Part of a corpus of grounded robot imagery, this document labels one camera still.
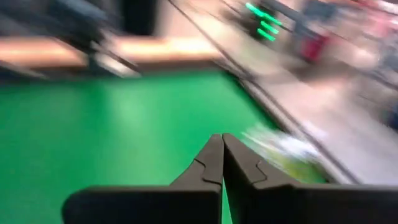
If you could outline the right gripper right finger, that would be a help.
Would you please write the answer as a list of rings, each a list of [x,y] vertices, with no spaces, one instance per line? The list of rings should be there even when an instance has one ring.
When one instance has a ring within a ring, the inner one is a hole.
[[[231,134],[223,135],[223,177],[233,223],[397,224],[397,188],[304,184]]]

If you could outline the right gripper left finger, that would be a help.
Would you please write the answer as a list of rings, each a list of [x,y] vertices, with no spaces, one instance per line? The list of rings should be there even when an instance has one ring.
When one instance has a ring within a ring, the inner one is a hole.
[[[212,135],[169,185],[94,186],[63,203],[64,223],[220,223],[223,140]]]

